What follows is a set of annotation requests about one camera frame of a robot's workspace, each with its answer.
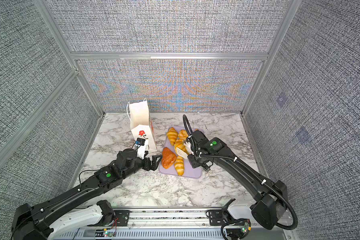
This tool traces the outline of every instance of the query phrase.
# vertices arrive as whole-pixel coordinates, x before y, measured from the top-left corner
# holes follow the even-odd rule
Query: cutting board
[[[173,127],[177,132],[180,132],[182,129],[184,129],[184,127],[179,127],[179,126],[171,126],[171,127]],[[204,133],[204,131],[202,129],[200,129],[200,128],[197,128],[197,129],[200,132]],[[176,154],[175,147],[173,147],[171,145],[168,137],[165,140],[164,147],[168,147],[174,154]],[[172,164],[172,166],[170,166],[168,169],[165,169],[160,163],[160,165],[158,167],[158,171],[162,174],[169,174],[169,175],[174,175],[177,177],[189,177],[189,178],[194,178],[194,179],[201,178],[201,176],[203,174],[203,169],[201,167],[192,168],[189,160],[186,158],[184,158],[184,174],[182,176],[177,175],[177,171],[175,169],[174,164]]]

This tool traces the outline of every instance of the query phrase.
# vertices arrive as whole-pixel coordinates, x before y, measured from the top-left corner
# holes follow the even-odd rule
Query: yellow pastry
[[[177,171],[177,175],[182,176],[184,174],[184,159],[180,156],[177,156],[176,158],[175,169]]]
[[[174,154],[168,147],[163,149],[163,158],[161,159],[161,165],[168,169],[176,160],[176,154]]]
[[[179,132],[179,138],[180,138],[180,139],[183,139],[183,140],[184,140],[184,139],[186,139],[187,137],[188,137],[187,131],[185,131],[184,129]]]
[[[169,139],[169,142],[171,143],[171,145],[173,146],[175,144],[175,141],[177,139],[177,131],[171,127],[168,132],[167,132],[167,137]]]
[[[187,150],[186,150],[186,148],[185,148],[185,146],[184,146],[184,141],[182,140],[182,139],[177,139],[176,141],[175,141],[175,152],[176,152],[176,154],[178,155],[178,152],[177,152],[177,147],[178,148],[180,148],[183,152],[187,152]]]

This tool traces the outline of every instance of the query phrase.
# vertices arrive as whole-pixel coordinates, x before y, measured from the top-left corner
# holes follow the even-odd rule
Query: paper bag
[[[154,136],[154,127],[149,115],[148,102],[144,99],[139,103],[127,104],[127,115],[130,120],[130,129],[135,140],[139,138],[148,141],[147,151],[149,153],[156,152],[157,146]]]

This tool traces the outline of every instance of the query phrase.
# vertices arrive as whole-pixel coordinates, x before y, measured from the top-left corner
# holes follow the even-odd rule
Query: white rope handle
[[[128,106],[129,106],[129,102],[127,103],[127,115],[128,115],[129,121],[131,121],[131,118],[129,117],[129,114],[128,114]]]

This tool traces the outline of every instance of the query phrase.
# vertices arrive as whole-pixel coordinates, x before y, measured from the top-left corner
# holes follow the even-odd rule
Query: orange-brown pastry
[[[168,169],[176,160],[176,154],[174,154],[168,147],[163,149],[163,158],[161,159],[161,165]]]
[[[169,139],[169,142],[171,143],[171,145],[173,146],[175,144],[175,141],[177,139],[177,131],[171,127],[168,132],[167,132],[167,137]]]
[[[175,169],[177,171],[177,175],[182,176],[184,174],[184,160],[180,156],[177,156],[176,158]]]
[[[179,132],[178,137],[179,137],[180,139],[183,139],[183,140],[186,139],[186,138],[188,137],[187,131],[185,131],[184,129],[181,130],[181,131]]]
[[[175,141],[175,152],[176,152],[177,155],[179,155],[177,150],[176,150],[177,147],[180,148],[183,152],[185,152],[185,153],[187,152],[187,150],[185,149],[185,146],[184,146],[183,143],[184,143],[184,141],[182,139],[177,139]]]

